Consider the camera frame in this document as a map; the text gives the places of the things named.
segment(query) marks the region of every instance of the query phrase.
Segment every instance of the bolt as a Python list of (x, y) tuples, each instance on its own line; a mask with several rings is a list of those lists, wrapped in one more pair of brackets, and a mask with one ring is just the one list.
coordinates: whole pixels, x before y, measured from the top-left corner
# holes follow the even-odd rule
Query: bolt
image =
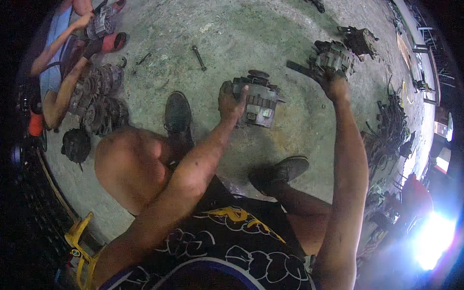
[(202, 71), (206, 71), (206, 67), (205, 67), (205, 65), (203, 64), (203, 60), (201, 60), (201, 56), (200, 56), (200, 54), (198, 53), (198, 47), (197, 47), (196, 45), (194, 45), (194, 46), (192, 46), (192, 49), (193, 49), (193, 51), (195, 52), (195, 55), (197, 56), (198, 61), (200, 62), (201, 70), (202, 70)]

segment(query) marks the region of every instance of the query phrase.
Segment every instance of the thigh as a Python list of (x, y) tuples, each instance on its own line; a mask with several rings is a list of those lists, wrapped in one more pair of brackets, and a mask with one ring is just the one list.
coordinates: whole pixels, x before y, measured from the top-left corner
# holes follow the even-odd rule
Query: thigh
[(102, 187), (131, 214), (166, 186), (169, 147), (164, 137), (126, 127), (103, 138), (95, 152), (95, 175)]
[(295, 232), (307, 256), (317, 255), (324, 241), (330, 213), (299, 216), (287, 214), (287, 220)]

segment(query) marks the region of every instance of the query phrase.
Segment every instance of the pile of scrap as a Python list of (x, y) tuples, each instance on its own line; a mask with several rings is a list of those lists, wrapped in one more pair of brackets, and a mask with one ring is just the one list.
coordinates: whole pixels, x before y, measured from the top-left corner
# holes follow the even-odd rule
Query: pile of scrap
[(411, 154), (414, 133), (411, 134), (407, 127), (408, 116), (401, 106), (401, 97), (395, 91), (390, 93), (389, 89), (387, 94), (388, 104), (377, 101), (380, 111), (377, 114), (377, 120), (380, 121), (377, 130), (373, 130), (366, 122), (371, 132), (364, 135), (370, 170), (369, 180), (372, 180), (377, 169), (384, 170), (389, 161), (396, 163), (400, 156), (407, 158)]

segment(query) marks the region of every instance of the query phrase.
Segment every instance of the dirty concrete floor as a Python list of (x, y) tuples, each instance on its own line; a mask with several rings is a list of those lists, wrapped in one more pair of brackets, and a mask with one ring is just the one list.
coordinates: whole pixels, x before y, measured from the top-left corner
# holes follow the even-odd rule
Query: dirty concrete floor
[[(412, 130), (421, 130), (423, 123), (427, 126), (422, 130), (432, 130), (433, 116), (425, 116), (422, 121), (422, 96), (412, 93), (409, 71), (389, 20), (393, 14), (386, 3), (325, 0), (324, 5), (326, 13), (320, 14), (303, 0), (130, 0), (118, 14), (116, 26), (116, 31), (129, 35), (126, 45), (119, 52), (96, 56), (92, 62), (115, 64), (120, 56), (127, 58), (117, 97), (127, 103), (130, 121), (137, 127), (166, 134), (163, 112), (167, 96), (174, 90), (184, 92), (192, 108), (196, 142), (219, 121), (217, 96), (223, 81), (246, 76), (250, 69), (269, 73), (270, 82), (281, 88), (287, 103), (278, 105), (271, 129), (245, 127), (233, 133), (218, 176), (247, 196), (259, 197), (247, 179), (253, 167), (305, 155), (310, 168), (291, 185), (331, 202), (334, 109), (314, 80), (285, 67), (287, 60), (304, 64), (315, 55), (316, 40), (340, 40), (337, 26), (366, 27), (380, 38), (376, 44), (380, 56), (357, 63), (356, 73), (349, 79), (360, 130), (367, 130), (365, 121), (376, 124), (376, 101), (386, 100), (391, 74), (392, 86), (398, 88), (405, 80), (410, 99), (414, 99)], [(200, 32), (209, 23), (213, 23), (211, 28)], [(208, 67), (205, 72), (191, 51), (192, 45), (198, 46)], [(141, 65), (135, 64), (149, 52), (151, 57)], [(98, 137), (92, 137), (92, 151), (82, 164), (84, 172), (61, 155), (63, 134), (77, 126), (77, 118), (68, 114), (60, 133), (48, 133), (47, 161), (70, 205), (81, 217), (93, 211), (90, 229), (100, 242), (110, 242), (127, 229), (133, 217), (95, 178)]]

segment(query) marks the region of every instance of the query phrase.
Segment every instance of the bright light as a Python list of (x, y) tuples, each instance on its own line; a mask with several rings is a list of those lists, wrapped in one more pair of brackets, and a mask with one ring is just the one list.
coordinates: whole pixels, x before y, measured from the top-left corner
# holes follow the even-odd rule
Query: bright light
[(435, 268), (442, 253), (453, 241), (455, 221), (432, 212), (414, 241), (415, 258), (424, 270)]

